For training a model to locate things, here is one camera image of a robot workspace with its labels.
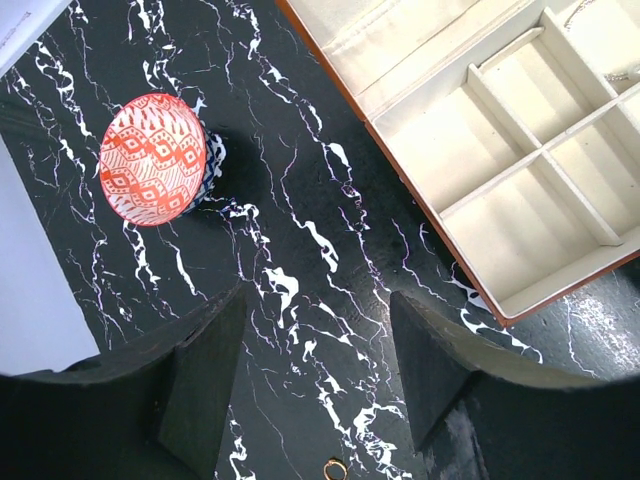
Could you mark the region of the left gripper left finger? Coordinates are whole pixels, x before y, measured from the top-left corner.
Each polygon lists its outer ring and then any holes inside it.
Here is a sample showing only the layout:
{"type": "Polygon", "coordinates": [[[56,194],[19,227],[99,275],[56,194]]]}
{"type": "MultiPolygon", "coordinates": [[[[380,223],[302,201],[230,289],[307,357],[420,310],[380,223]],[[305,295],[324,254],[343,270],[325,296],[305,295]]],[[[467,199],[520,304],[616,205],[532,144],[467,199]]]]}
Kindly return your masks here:
{"type": "Polygon", "coordinates": [[[1,379],[5,479],[210,479],[247,318],[242,286],[55,372],[1,379]]]}

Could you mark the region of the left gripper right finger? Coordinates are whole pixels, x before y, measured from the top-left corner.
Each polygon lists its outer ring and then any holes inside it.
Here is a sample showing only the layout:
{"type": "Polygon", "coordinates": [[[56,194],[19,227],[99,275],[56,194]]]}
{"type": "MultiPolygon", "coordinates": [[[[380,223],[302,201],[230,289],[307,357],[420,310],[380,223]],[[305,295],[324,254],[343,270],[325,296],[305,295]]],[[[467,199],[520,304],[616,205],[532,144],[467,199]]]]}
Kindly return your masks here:
{"type": "Polygon", "coordinates": [[[536,363],[395,292],[411,436],[431,479],[636,479],[639,379],[536,363]]]}

